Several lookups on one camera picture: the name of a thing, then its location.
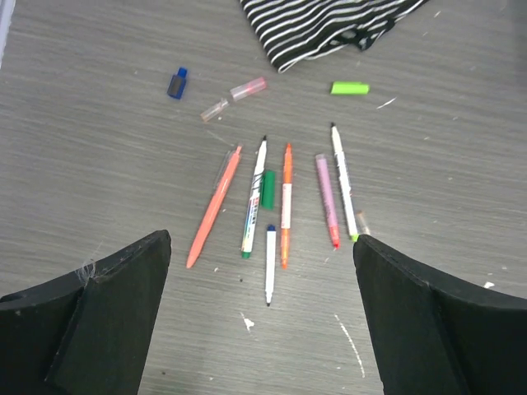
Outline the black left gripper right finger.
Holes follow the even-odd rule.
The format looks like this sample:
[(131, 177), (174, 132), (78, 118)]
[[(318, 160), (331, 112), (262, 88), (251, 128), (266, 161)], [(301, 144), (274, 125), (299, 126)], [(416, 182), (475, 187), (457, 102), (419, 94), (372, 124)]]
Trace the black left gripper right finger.
[(353, 247), (386, 394), (524, 394), (526, 300), (462, 280), (369, 235)]

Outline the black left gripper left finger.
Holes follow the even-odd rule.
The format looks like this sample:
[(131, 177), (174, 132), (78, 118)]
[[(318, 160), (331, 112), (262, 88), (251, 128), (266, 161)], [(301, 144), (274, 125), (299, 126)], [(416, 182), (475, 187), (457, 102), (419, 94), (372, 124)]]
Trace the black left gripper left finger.
[(171, 256), (157, 230), (1, 298), (3, 394), (135, 394)]

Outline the white pen lime end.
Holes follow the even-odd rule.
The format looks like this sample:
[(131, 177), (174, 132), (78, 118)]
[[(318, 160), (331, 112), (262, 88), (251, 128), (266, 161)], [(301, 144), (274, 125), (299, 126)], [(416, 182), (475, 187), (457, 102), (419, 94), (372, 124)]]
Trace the white pen lime end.
[(343, 199), (344, 214), (347, 222), (347, 230), (350, 239), (353, 242), (357, 242), (359, 232), (357, 230), (357, 223), (355, 219), (355, 212), (352, 205), (352, 189), (347, 169), (346, 157), (343, 151), (343, 145), (340, 137), (340, 133), (335, 123), (330, 124), (331, 138), (333, 143), (333, 156), (336, 161), (338, 170), (338, 181), (341, 188), (341, 194)]

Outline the lime green pen cap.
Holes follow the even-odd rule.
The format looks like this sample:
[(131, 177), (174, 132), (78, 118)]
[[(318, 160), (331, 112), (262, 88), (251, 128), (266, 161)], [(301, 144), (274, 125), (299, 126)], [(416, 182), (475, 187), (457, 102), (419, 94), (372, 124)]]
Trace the lime green pen cap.
[(367, 95), (370, 86), (359, 81), (335, 81), (331, 86), (331, 95)]

